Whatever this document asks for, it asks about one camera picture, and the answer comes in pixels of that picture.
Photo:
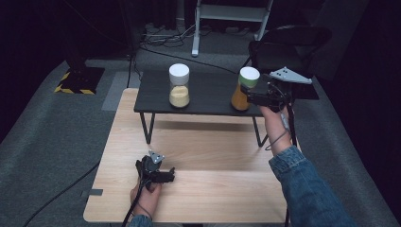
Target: denim jacket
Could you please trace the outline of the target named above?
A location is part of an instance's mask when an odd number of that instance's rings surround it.
[[[296,147],[274,156],[269,164],[282,185],[292,226],[356,226],[328,184]],[[152,222],[145,216],[135,216],[130,225],[146,226],[152,226]]]

